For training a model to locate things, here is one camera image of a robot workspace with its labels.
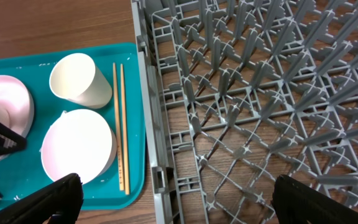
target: chopstick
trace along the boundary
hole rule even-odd
[[[128,138],[127,138],[127,109],[125,102],[125,81],[124,81],[124,65],[121,64],[121,108],[122,108],[122,141],[124,149],[124,181],[125,194],[131,192],[129,188],[129,167],[128,167]]]
[[[114,79],[114,111],[116,112],[116,137],[117,137],[117,156],[118,156],[118,176],[119,190],[124,190],[124,170],[122,164],[122,147],[121,147],[121,122],[119,119],[119,102],[118,102],[118,84],[116,64],[112,64],[112,73]]]

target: wooden table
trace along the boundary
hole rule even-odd
[[[0,0],[0,58],[135,42],[130,1]],[[139,198],[122,210],[81,212],[77,223],[155,223],[147,159]]]

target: dish rack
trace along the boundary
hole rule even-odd
[[[358,211],[358,1],[132,13],[157,223],[277,222],[279,174]]]

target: blue tray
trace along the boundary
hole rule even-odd
[[[49,126],[63,110],[84,108],[57,98],[50,91],[49,75],[56,62],[64,56],[81,52],[88,54],[112,85],[112,63],[124,64],[126,77],[127,128],[131,194],[119,190],[117,159],[101,176],[83,186],[83,210],[120,209],[132,203],[140,194],[145,177],[145,124],[140,90],[136,45],[114,44],[87,49],[67,50],[41,55],[0,60],[0,75],[11,75],[21,80],[34,99],[34,122],[27,136],[27,149],[0,161],[0,191],[3,198],[0,209],[52,183],[41,164],[40,148]],[[116,132],[114,98],[104,108],[94,110],[101,114]]]

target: pink plate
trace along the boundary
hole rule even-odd
[[[9,113],[10,128],[26,137],[34,118],[34,102],[20,80],[0,75],[0,106]]]

